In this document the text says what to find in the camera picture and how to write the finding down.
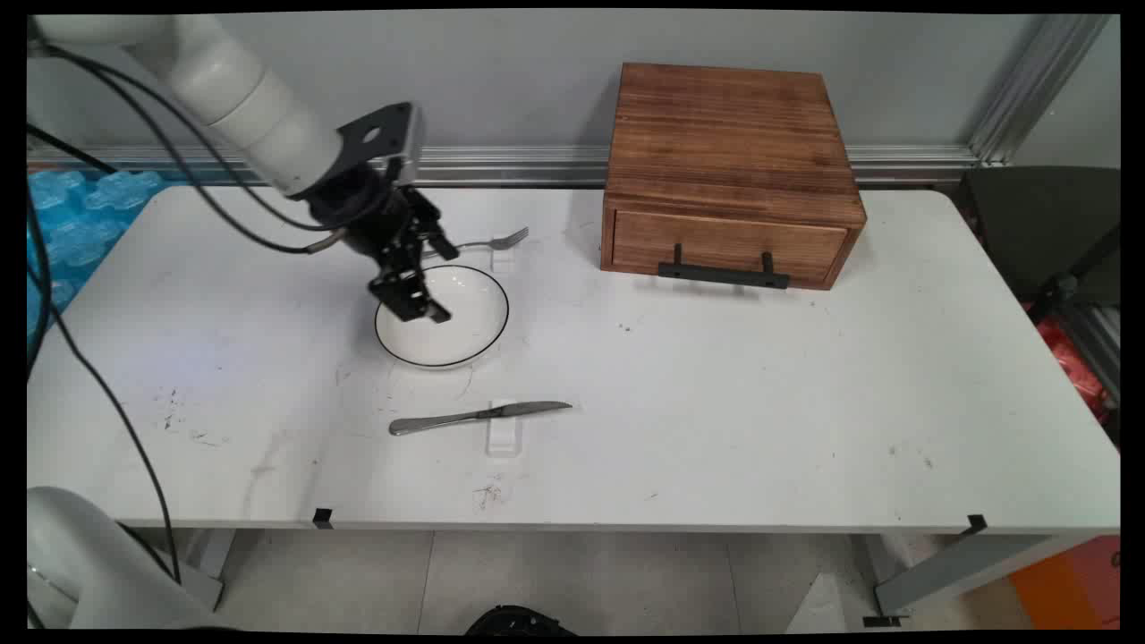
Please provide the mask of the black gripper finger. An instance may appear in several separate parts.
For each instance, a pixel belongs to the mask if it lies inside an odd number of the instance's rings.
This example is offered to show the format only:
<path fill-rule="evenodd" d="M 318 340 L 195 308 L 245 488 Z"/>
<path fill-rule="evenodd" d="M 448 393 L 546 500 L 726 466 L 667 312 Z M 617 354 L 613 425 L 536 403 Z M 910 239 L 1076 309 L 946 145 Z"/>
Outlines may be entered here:
<path fill-rule="evenodd" d="M 423 239 L 435 254 L 447 261 L 457 259 L 461 252 L 447 239 L 445 229 L 441 225 L 441 211 L 437 205 L 434 205 L 420 191 L 412 188 L 411 209 L 413 209 L 418 238 Z"/>
<path fill-rule="evenodd" d="M 453 319 L 432 297 L 418 258 L 397 254 L 386 258 L 377 276 L 368 282 L 368 291 L 402 322 L 431 319 L 435 325 L 443 325 Z"/>

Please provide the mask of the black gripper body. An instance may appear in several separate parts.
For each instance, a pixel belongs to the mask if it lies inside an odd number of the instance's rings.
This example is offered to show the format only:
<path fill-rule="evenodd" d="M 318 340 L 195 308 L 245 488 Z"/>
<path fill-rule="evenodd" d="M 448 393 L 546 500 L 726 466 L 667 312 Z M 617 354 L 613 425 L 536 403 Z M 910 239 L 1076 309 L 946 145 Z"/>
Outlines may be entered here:
<path fill-rule="evenodd" d="M 356 165 L 310 193 L 310 215 L 344 231 L 341 241 L 382 272 L 414 270 L 432 235 L 432 203 L 397 182 L 401 170 Z"/>

